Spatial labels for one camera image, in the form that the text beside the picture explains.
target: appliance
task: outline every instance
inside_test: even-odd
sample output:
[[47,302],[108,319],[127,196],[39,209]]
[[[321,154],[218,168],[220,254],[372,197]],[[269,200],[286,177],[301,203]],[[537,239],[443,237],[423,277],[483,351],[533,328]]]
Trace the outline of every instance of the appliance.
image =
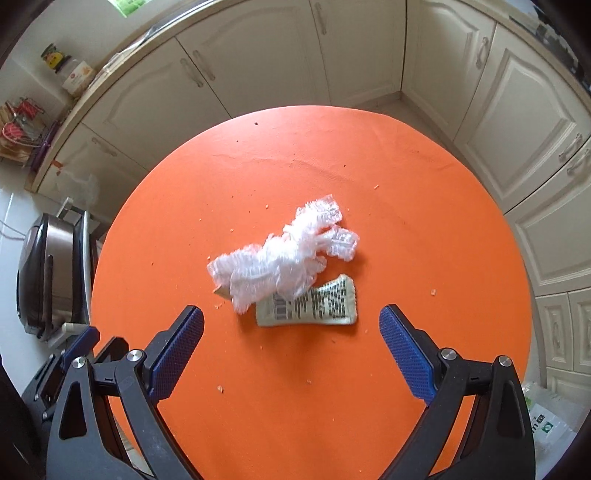
[[27,233],[17,273],[17,312],[25,331],[49,348],[60,347],[90,323],[97,240],[108,227],[68,198],[57,216],[43,213]]

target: kitchen cabinet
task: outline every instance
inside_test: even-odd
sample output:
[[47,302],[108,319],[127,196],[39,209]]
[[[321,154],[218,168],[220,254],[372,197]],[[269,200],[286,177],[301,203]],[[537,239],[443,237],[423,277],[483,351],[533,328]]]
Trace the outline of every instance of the kitchen cabinet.
[[573,318],[574,371],[591,374],[591,288],[569,292]]
[[548,367],[548,390],[578,403],[591,407],[591,376],[576,372],[566,372]]
[[121,77],[82,122],[150,170],[187,140],[229,118],[172,38]]
[[39,193],[114,219],[148,171],[80,124],[57,154]]
[[307,0],[248,0],[177,36],[232,117],[285,105],[328,105]]
[[476,91],[495,21],[456,0],[408,0],[402,91],[451,139]]
[[537,297],[544,334],[546,365],[565,370],[573,369],[573,324],[570,317],[569,296]]
[[530,46],[497,27],[454,144],[503,212],[540,187],[583,145],[591,116]]
[[536,296],[591,287],[591,141],[505,215]]
[[405,0],[310,0],[332,105],[356,106],[399,92]]

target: floor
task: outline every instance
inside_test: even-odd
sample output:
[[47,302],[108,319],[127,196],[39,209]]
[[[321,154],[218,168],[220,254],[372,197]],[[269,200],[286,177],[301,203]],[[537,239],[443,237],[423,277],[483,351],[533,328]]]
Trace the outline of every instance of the floor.
[[372,112],[382,113],[391,116],[396,120],[400,120],[405,124],[413,127],[418,132],[421,132],[426,137],[429,137],[434,142],[443,147],[441,139],[435,132],[404,102],[404,100],[394,100],[393,102],[371,108]]

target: round table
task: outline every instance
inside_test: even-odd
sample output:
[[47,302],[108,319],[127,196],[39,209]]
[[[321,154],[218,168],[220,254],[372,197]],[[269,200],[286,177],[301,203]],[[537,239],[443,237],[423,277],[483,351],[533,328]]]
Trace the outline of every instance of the round table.
[[[355,259],[330,258],[318,283],[353,278],[356,325],[260,328],[254,309],[239,316],[213,294],[210,259],[262,244],[329,193],[361,239]],[[527,277],[472,173],[388,116],[298,106],[213,127],[150,172],[108,233],[92,317],[102,344],[118,335],[143,348],[187,304],[203,310],[203,338],[158,408],[207,480],[374,480],[425,406],[379,333],[389,303],[439,347],[509,355],[525,372]],[[470,408],[436,469],[450,463]]]

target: white tile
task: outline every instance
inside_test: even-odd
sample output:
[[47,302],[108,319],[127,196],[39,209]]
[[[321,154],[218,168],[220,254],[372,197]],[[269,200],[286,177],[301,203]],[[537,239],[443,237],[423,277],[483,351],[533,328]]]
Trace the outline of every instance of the white tile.
[[45,343],[25,333],[17,314],[17,270],[22,241],[0,236],[0,355],[2,364],[19,391],[49,356]]
[[57,213],[59,208],[53,200],[24,190],[26,176],[20,166],[0,163],[0,219],[21,233],[27,233],[41,213]]
[[20,191],[12,194],[5,223],[21,233],[27,233],[33,222],[44,212],[56,214],[59,204],[43,195]]

